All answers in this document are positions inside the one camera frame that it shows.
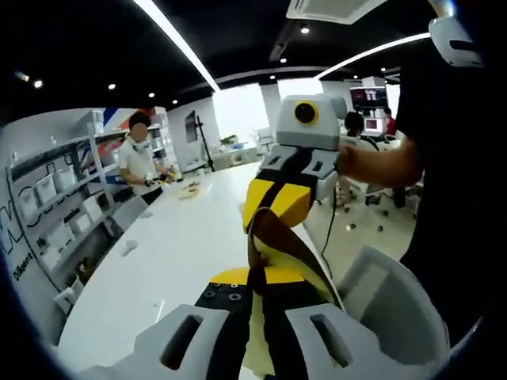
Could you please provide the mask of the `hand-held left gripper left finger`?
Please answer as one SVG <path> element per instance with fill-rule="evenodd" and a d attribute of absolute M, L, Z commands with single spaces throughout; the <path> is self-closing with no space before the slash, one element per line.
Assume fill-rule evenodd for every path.
<path fill-rule="evenodd" d="M 209 280 L 194 305 L 180 305 L 135 340 L 142 379 L 237 379 L 250 338 L 249 269 Z"/>

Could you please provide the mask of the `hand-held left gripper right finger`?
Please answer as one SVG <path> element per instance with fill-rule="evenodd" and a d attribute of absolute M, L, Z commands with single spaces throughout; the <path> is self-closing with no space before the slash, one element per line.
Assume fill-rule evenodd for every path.
<path fill-rule="evenodd" d="M 261 272 L 265 339 L 278 379 L 386 379 L 387 357 L 375 335 L 321 300 L 301 275 Z"/>

